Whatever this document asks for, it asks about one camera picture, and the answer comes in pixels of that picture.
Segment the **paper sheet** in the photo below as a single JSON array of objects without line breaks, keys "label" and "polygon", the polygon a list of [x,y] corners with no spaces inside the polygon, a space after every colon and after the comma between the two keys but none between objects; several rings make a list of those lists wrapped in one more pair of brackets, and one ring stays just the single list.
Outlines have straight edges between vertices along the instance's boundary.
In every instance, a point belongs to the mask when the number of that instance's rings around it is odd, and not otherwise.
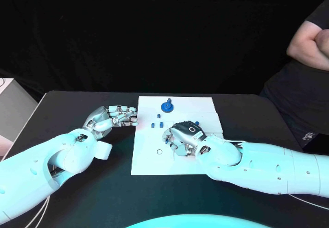
[{"label": "paper sheet", "polygon": [[[172,99],[175,109],[162,111],[162,103]],[[222,137],[220,117],[211,97],[139,97],[139,126],[133,152],[131,175],[204,174],[195,156],[178,156],[162,141],[163,132],[175,123],[199,121],[207,135]]]}]

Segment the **black table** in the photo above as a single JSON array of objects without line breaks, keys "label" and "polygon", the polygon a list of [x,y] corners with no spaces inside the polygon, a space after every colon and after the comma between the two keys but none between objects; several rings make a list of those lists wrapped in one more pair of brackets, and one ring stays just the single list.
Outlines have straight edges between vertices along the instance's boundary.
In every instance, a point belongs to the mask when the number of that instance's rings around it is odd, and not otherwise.
[{"label": "black table", "polygon": [[[274,105],[256,95],[52,91],[43,97],[7,158],[80,128],[100,106],[137,107],[140,95],[212,97],[227,139],[302,151]],[[116,128],[103,139],[113,144],[110,159],[94,159],[90,168],[51,196],[39,227],[121,228],[156,217],[189,213],[227,215],[270,227],[329,227],[329,212],[289,195],[244,189],[207,175],[131,176],[134,132],[134,127]],[[326,198],[306,197],[329,205]],[[25,227],[39,208],[41,205],[3,227]]]}]

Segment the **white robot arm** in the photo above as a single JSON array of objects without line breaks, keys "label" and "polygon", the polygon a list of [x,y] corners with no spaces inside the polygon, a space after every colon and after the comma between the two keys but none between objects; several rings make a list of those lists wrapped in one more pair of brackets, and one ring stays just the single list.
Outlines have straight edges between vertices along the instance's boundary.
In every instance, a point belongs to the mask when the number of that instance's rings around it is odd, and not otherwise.
[{"label": "white robot arm", "polygon": [[166,130],[163,141],[179,156],[195,155],[205,173],[218,181],[270,194],[329,198],[329,156],[207,136],[191,121]]},{"label": "white robot arm", "polygon": [[[136,126],[136,108],[103,106],[81,129],[62,134],[0,162],[0,225],[30,210],[90,166],[107,160],[111,144],[98,141],[113,127]],[[48,165],[58,168],[49,172]]]}]

